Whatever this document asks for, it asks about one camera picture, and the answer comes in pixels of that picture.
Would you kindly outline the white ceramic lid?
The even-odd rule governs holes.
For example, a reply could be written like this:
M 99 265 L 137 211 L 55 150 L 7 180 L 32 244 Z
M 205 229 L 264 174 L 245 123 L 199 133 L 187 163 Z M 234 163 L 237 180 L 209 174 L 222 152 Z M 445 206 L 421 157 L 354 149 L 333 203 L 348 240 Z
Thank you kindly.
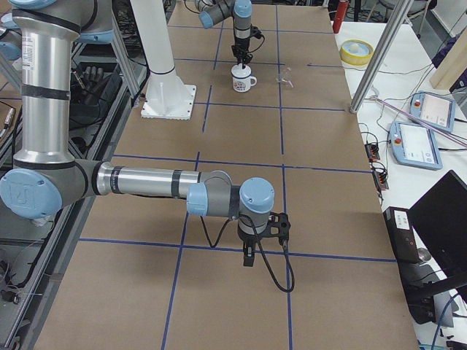
M 251 74 L 251 68 L 242 63 L 236 64 L 231 68 L 231 73 L 238 77 L 247 77 Z

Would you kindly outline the clear glass funnel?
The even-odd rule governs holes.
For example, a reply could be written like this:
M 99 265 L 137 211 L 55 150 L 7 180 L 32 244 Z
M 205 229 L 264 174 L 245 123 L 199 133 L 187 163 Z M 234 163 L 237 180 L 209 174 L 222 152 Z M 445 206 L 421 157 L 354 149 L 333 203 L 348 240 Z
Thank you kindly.
M 292 77 L 292 69 L 290 67 L 280 66 L 276 81 L 279 85 L 284 85 L 288 88 L 294 88 Z

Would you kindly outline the white enamel mug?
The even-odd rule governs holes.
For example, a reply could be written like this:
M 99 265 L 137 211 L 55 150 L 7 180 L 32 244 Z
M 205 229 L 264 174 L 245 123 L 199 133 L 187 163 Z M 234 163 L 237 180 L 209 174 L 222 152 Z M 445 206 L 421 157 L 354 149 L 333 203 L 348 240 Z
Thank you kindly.
M 232 74 L 231 76 L 233 80 L 233 89 L 239 93 L 246 93 L 251 89 L 251 87 L 254 87 L 257 84 L 257 78 L 252 75 L 252 70 L 251 74 L 247 77 L 238 77 Z

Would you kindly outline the white mounting plate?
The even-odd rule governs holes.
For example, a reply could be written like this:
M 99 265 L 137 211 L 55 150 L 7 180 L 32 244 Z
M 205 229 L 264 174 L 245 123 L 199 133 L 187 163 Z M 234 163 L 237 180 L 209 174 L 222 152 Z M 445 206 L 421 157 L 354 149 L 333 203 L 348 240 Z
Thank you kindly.
M 184 85 L 175 90 L 148 87 L 141 116 L 148 119 L 189 120 L 196 96 L 195 85 Z

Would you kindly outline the red cylinder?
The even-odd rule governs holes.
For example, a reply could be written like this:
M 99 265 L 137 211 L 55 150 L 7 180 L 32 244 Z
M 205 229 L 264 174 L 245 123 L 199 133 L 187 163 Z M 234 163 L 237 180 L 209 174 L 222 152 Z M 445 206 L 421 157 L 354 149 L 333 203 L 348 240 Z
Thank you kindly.
M 341 24 L 344 21 L 348 5 L 348 0 L 340 0 L 337 5 L 336 14 L 333 20 L 333 32 L 335 34 L 339 33 L 340 31 Z

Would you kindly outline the yellow tape roll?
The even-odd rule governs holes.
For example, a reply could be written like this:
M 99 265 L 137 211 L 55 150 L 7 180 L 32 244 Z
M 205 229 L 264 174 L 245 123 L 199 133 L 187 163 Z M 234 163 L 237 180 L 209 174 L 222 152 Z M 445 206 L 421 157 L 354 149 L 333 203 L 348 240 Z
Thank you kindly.
M 374 54 L 374 48 L 363 40 L 349 39 L 339 49 L 341 60 L 352 66 L 365 66 Z

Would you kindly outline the black computer box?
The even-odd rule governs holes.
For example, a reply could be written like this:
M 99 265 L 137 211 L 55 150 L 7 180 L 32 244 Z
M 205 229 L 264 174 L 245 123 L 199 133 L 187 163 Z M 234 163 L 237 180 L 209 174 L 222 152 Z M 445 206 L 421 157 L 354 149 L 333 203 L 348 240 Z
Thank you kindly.
M 390 206 L 384 211 L 383 216 L 398 263 L 418 264 L 432 258 L 426 248 L 417 246 L 407 209 Z

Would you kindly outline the near teach pendant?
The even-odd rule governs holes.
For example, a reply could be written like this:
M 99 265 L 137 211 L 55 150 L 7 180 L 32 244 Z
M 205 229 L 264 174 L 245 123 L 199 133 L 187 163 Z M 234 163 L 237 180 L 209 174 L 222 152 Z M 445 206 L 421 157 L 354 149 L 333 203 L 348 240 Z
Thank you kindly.
M 414 123 L 395 121 L 390 126 L 389 136 L 393 156 L 398 164 L 428 170 L 443 168 L 432 130 Z

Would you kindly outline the teach pendant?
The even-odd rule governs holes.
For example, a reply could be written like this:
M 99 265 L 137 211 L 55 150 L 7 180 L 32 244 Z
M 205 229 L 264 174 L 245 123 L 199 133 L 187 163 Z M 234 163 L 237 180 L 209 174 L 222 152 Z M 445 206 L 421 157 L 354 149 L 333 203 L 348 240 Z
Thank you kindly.
M 412 96 L 410 114 L 439 130 L 452 132 L 456 102 L 451 98 L 421 91 Z
M 398 164 L 428 170 L 443 168 L 432 130 L 414 123 L 395 121 L 390 126 L 389 136 L 393 156 Z

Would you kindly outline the black laptop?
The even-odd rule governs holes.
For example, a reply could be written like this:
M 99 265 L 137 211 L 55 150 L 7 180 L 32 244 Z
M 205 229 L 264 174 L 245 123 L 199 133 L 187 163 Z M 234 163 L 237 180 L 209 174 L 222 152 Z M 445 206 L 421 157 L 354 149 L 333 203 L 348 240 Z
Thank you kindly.
M 409 209 L 409 221 L 448 276 L 466 271 L 466 183 L 453 170 Z

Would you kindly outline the far teach pendant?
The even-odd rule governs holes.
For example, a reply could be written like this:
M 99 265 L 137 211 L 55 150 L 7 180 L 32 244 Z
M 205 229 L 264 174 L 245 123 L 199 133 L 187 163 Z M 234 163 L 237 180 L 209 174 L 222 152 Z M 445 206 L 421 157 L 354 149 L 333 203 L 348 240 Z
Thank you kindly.
M 452 132 L 456 102 L 451 98 L 421 91 L 412 96 L 410 114 L 439 130 Z

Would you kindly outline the white pedestal column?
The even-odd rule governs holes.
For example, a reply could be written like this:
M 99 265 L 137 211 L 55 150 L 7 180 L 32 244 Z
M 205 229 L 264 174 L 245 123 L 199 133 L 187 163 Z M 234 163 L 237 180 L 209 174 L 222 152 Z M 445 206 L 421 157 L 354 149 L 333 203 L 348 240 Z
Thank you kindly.
M 183 82 L 175 70 L 163 2 L 134 0 L 131 6 L 150 70 L 147 89 L 162 83 L 175 90 Z

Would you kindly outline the aluminium frame post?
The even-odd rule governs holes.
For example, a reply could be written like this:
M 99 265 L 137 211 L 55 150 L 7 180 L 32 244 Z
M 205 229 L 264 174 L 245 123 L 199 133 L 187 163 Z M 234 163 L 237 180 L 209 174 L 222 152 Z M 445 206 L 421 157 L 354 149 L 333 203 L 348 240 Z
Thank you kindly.
M 376 75 L 387 55 L 388 50 L 390 49 L 393 40 L 395 39 L 399 28 L 404 22 L 405 17 L 410 10 L 413 0 L 403 0 L 399 1 L 393 10 L 393 13 L 388 20 L 384 31 L 378 41 L 374 54 L 369 61 L 368 67 L 358 85 L 358 88 L 354 94 L 352 102 L 350 104 L 350 112 L 356 114 L 361 107 L 364 98 L 366 97 L 367 92 L 373 84 L 373 81 L 376 78 Z

